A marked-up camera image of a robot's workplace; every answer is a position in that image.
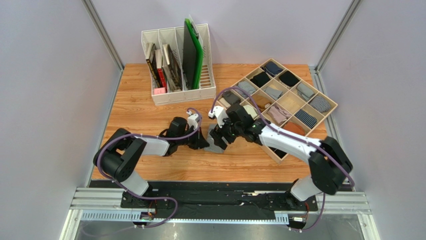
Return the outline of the grey white underwear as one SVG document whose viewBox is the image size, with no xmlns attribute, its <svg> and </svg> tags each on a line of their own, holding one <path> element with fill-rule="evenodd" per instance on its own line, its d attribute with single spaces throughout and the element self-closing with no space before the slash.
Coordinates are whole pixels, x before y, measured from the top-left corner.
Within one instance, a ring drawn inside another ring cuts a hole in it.
<svg viewBox="0 0 426 240">
<path fill-rule="evenodd" d="M 206 135 L 206 141 L 209 143 L 208 147 L 203 148 L 206 152 L 211 152 L 215 154 L 223 154 L 224 150 L 220 148 L 219 146 L 215 145 L 214 139 L 211 136 L 211 131 L 215 128 L 215 124 L 210 124 L 208 127 L 207 135 Z"/>
</svg>

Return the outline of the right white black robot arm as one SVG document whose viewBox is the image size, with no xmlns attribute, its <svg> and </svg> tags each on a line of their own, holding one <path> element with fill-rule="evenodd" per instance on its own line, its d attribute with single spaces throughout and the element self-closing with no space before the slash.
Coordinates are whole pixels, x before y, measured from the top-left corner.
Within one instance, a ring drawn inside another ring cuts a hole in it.
<svg viewBox="0 0 426 240">
<path fill-rule="evenodd" d="M 309 175 L 297 179 L 287 190 L 297 201 L 305 201 L 320 193 L 335 195 L 353 169 L 340 144 L 332 137 L 321 140 L 296 134 L 263 116 L 254 119 L 239 104 L 227 109 L 214 106 L 208 117 L 217 121 L 211 136 L 215 145 L 223 150 L 237 137 L 242 137 L 247 142 L 274 148 L 304 161 L 309 166 Z"/>
</svg>

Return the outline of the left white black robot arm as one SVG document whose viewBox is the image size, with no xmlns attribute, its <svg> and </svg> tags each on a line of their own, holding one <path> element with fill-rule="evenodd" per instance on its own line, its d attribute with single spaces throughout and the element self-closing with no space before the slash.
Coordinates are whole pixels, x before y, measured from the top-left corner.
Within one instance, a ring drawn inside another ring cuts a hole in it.
<svg viewBox="0 0 426 240">
<path fill-rule="evenodd" d="M 135 170 L 142 156 L 168 157 L 180 146 L 200 150 L 209 146 L 201 132 L 202 118 L 198 113 L 187 118 L 175 117 L 158 136 L 131 133 L 119 128 L 93 157 L 101 174 L 118 183 L 132 197 L 142 201 L 160 200 L 152 186 Z"/>
</svg>

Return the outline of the dark grey rolled cloth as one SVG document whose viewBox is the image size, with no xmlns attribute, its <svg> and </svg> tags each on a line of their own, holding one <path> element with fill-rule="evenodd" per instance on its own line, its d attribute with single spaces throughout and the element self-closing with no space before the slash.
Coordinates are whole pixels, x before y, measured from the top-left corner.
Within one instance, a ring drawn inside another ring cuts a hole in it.
<svg viewBox="0 0 426 240">
<path fill-rule="evenodd" d="M 221 102 L 226 108 L 229 108 L 231 105 L 240 104 L 241 99 L 232 91 L 227 90 L 222 94 Z"/>
</svg>

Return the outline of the pale green rolled cloth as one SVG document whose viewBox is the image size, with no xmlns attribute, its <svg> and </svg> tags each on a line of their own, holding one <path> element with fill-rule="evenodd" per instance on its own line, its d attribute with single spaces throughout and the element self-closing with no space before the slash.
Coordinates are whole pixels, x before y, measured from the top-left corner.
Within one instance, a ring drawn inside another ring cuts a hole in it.
<svg viewBox="0 0 426 240">
<path fill-rule="evenodd" d="M 244 105 L 243 108 L 252 117 L 253 120 L 258 117 L 258 112 L 256 108 L 253 107 L 251 104 Z"/>
</svg>

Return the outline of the brown rolled cloth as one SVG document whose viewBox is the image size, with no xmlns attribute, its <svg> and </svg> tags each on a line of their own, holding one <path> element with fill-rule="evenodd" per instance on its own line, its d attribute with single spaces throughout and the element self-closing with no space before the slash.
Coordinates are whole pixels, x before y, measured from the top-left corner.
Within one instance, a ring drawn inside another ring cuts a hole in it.
<svg viewBox="0 0 426 240">
<path fill-rule="evenodd" d="M 272 102 L 268 98 L 262 95 L 255 94 L 252 97 L 255 101 L 255 105 L 260 109 L 261 112 L 265 111 L 272 104 Z"/>
</svg>

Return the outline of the striped grey rolled cloth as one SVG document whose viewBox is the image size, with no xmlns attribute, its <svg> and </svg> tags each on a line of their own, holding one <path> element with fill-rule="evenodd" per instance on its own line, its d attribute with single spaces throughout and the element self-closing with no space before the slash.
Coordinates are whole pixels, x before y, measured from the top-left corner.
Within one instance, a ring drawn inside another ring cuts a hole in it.
<svg viewBox="0 0 426 240">
<path fill-rule="evenodd" d="M 250 84 L 249 82 L 247 82 L 246 80 L 241 81 L 237 84 L 237 86 L 244 90 L 245 92 L 247 92 L 249 95 L 252 95 L 253 93 L 256 92 L 256 88 Z"/>
</svg>

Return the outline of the pink rolled cloth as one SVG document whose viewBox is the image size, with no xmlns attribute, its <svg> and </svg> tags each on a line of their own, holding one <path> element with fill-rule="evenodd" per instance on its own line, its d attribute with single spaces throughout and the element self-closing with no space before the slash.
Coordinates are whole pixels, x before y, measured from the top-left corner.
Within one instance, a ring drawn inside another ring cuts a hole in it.
<svg viewBox="0 0 426 240">
<path fill-rule="evenodd" d="M 289 118 L 292 117 L 292 114 L 290 112 L 278 105 L 272 105 L 266 113 L 270 117 L 272 117 L 272 119 L 276 123 L 280 125 L 285 123 Z"/>
</svg>

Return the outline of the black rolled cloth bottom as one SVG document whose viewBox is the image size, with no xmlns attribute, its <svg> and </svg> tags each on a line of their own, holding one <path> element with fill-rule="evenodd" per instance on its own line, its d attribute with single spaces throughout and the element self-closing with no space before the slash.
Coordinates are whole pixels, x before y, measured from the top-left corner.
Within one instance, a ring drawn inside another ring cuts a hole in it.
<svg viewBox="0 0 426 240">
<path fill-rule="evenodd" d="M 270 148 L 280 159 L 282 159 L 282 158 L 284 158 L 286 155 L 287 155 L 287 153 L 286 152 L 284 152 L 284 151 L 282 151 L 282 150 L 279 150 L 279 149 L 276 149 L 276 148 Z"/>
</svg>

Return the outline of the black rolled cloth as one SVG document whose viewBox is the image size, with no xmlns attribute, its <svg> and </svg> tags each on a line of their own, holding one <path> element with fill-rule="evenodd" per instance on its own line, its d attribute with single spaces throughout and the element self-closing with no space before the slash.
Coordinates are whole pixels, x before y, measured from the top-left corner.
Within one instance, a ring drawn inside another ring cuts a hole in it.
<svg viewBox="0 0 426 240">
<path fill-rule="evenodd" d="M 259 74 L 254 75 L 250 81 L 255 84 L 258 88 L 262 88 L 265 84 L 267 84 L 270 81 L 270 76 L 262 71 Z"/>
<path fill-rule="evenodd" d="M 284 158 L 286 155 L 287 155 L 287 153 L 286 152 L 284 152 L 284 151 L 282 151 L 282 150 L 279 150 L 279 149 L 276 149 L 276 148 L 270 148 L 280 159 L 282 159 L 282 158 Z"/>
<path fill-rule="evenodd" d="M 299 83 L 299 79 L 296 75 L 294 75 L 292 72 L 290 71 L 285 71 L 284 73 L 280 74 L 278 76 L 278 79 L 286 86 L 292 88 L 293 86 L 295 86 L 296 84 Z"/>
</svg>

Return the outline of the black rolled cloth top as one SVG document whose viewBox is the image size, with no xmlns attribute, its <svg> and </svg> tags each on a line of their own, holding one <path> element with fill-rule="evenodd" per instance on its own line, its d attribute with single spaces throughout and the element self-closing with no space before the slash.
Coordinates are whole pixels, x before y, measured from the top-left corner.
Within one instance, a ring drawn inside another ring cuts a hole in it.
<svg viewBox="0 0 426 240">
<path fill-rule="evenodd" d="M 255 84 L 258 88 L 262 88 L 265 84 L 267 84 L 270 81 L 270 76 L 262 71 L 259 74 L 254 75 L 250 81 Z"/>
</svg>

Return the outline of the wooden compartment organizer box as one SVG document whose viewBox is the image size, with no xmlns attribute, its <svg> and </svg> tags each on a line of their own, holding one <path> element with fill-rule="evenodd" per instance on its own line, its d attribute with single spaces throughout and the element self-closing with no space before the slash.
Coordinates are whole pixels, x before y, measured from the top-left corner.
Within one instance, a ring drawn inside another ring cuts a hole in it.
<svg viewBox="0 0 426 240">
<path fill-rule="evenodd" d="M 273 59 L 226 91 L 234 93 L 236 100 L 213 105 L 208 113 L 217 120 L 208 134 L 222 150 L 241 137 L 277 163 L 291 155 L 311 164 L 333 143 L 329 137 L 312 138 L 310 133 L 337 104 Z"/>
</svg>

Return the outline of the grey folded cloth centre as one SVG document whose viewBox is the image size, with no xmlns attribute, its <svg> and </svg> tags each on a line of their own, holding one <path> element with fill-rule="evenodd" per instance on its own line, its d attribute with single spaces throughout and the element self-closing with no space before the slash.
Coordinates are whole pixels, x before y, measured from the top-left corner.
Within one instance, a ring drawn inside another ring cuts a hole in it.
<svg viewBox="0 0 426 240">
<path fill-rule="evenodd" d="M 277 101 L 283 95 L 283 91 L 275 89 L 270 86 L 267 86 L 264 89 L 264 92 L 268 94 L 271 98 L 273 98 L 275 101 Z"/>
</svg>

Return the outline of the rust orange rolled cloth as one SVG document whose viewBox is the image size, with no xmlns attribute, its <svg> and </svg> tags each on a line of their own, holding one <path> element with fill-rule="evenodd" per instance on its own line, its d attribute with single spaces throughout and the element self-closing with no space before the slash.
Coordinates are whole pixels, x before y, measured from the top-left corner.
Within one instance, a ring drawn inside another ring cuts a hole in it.
<svg viewBox="0 0 426 240">
<path fill-rule="evenodd" d="M 297 123 L 288 121 L 283 127 L 284 130 L 301 135 L 301 136 L 305 136 L 306 132 L 303 129 L 303 127 Z"/>
</svg>

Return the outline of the dark patterned book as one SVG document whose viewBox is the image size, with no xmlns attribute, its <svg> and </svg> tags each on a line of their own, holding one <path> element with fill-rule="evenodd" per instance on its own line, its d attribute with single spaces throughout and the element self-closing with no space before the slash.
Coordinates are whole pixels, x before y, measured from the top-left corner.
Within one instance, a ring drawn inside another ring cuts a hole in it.
<svg viewBox="0 0 426 240">
<path fill-rule="evenodd" d="M 168 43 L 162 45 L 162 50 L 162 68 L 166 75 L 168 86 L 172 92 L 181 92 L 183 90 L 182 75 L 178 61 Z"/>
</svg>

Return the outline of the white file organizer rack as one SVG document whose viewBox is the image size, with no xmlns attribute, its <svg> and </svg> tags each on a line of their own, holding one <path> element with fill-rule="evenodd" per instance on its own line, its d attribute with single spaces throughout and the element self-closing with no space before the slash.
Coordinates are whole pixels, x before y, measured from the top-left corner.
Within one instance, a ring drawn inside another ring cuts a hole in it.
<svg viewBox="0 0 426 240">
<path fill-rule="evenodd" d="M 191 102 L 198 100 L 213 99 L 216 97 L 216 83 L 213 75 L 212 66 L 212 52 L 211 52 L 211 41 L 210 41 L 210 29 L 207 23 L 196 25 L 200 44 L 203 49 L 203 63 L 201 69 L 201 76 L 199 82 L 199 88 L 189 90 L 186 85 L 183 86 L 183 90 L 173 92 L 170 87 L 167 88 L 166 93 L 155 94 L 155 88 L 157 88 L 157 81 L 152 75 L 151 69 L 150 74 L 150 93 L 151 97 L 156 106 L 169 105 L 182 102 Z M 148 44 L 155 44 L 157 49 L 162 50 L 164 44 L 168 44 L 173 52 L 174 57 L 178 60 L 181 65 L 184 55 L 184 27 L 168 27 L 152 30 L 143 30 L 141 32 L 141 45 L 144 53 L 149 53 Z"/>
</svg>

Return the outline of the green black clipboard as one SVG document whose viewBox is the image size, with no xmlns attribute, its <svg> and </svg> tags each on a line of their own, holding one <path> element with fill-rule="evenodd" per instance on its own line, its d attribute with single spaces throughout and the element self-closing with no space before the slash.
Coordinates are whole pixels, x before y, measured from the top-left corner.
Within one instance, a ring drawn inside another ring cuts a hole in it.
<svg viewBox="0 0 426 240">
<path fill-rule="evenodd" d="M 204 51 L 200 42 L 199 32 L 190 18 L 184 20 L 184 41 L 182 69 L 186 76 L 187 88 L 199 88 Z"/>
</svg>

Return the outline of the black rolled cloth right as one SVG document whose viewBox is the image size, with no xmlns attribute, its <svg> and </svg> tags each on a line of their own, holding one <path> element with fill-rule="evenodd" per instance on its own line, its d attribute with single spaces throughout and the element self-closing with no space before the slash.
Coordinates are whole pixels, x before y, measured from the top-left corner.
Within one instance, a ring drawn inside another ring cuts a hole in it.
<svg viewBox="0 0 426 240">
<path fill-rule="evenodd" d="M 295 86 L 296 84 L 299 83 L 299 79 L 296 75 L 294 75 L 292 72 L 290 71 L 285 71 L 284 73 L 280 74 L 278 76 L 278 79 L 286 86 L 292 88 L 293 86 Z"/>
</svg>

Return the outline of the black book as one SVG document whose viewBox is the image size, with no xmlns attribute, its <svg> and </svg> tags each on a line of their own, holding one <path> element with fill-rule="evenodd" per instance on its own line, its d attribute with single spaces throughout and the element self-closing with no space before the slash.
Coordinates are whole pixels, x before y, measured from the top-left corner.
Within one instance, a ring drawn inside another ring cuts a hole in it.
<svg viewBox="0 0 426 240">
<path fill-rule="evenodd" d="M 156 65 L 156 50 L 157 47 L 153 42 L 148 42 L 145 49 L 145 60 L 148 64 L 151 76 L 154 79 L 155 82 L 155 88 L 162 88 L 162 82 L 160 80 L 160 77 L 158 76 L 157 72 L 157 65 Z"/>
</svg>

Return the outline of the navy striped rolled cloth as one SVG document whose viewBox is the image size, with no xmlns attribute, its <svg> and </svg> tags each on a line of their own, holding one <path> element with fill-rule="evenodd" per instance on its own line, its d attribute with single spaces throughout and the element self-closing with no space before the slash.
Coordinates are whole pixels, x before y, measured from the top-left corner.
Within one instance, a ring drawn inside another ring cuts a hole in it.
<svg viewBox="0 0 426 240">
<path fill-rule="evenodd" d="M 303 109 L 298 110 L 294 116 L 310 129 L 313 129 L 318 123 L 318 120 L 313 115 Z"/>
</svg>

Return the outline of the grey rolled cloth right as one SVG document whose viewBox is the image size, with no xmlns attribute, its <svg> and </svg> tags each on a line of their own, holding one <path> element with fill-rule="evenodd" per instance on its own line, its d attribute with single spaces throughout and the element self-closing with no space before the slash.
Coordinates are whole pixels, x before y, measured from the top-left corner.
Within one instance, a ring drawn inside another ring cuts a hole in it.
<svg viewBox="0 0 426 240">
<path fill-rule="evenodd" d="M 308 102 L 316 93 L 304 83 L 299 83 L 296 87 L 297 94 Z"/>
</svg>

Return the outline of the red book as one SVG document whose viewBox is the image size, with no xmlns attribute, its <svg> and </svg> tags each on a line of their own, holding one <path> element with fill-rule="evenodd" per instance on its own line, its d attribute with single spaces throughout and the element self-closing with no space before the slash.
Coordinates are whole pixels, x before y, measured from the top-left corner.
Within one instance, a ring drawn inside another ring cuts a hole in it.
<svg viewBox="0 0 426 240">
<path fill-rule="evenodd" d="M 166 76 L 163 70 L 163 54 L 160 49 L 155 50 L 155 62 L 156 62 L 157 73 L 161 81 L 161 85 L 163 88 L 165 88 L 165 92 L 167 93 L 168 86 L 167 86 Z"/>
</svg>

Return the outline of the grey striped cloth far right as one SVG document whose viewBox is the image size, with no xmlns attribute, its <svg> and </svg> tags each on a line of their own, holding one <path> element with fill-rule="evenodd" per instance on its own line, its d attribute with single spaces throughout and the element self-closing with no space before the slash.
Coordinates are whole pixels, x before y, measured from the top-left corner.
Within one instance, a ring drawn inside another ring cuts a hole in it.
<svg viewBox="0 0 426 240">
<path fill-rule="evenodd" d="M 316 111 L 320 113 L 326 113 L 332 109 L 331 104 L 322 96 L 315 96 L 309 103 Z"/>
</svg>

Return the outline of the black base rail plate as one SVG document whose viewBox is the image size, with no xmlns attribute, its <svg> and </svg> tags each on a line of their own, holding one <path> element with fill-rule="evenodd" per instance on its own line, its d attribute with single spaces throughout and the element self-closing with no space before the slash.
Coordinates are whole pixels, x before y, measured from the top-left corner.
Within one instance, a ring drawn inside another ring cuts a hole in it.
<svg viewBox="0 0 426 240">
<path fill-rule="evenodd" d="M 296 201 L 291 183 L 151 181 L 146 197 L 119 196 L 119 207 L 141 209 L 140 219 L 153 217 L 185 220 L 272 220 L 276 211 L 315 213 L 321 209 L 315 197 Z"/>
</svg>

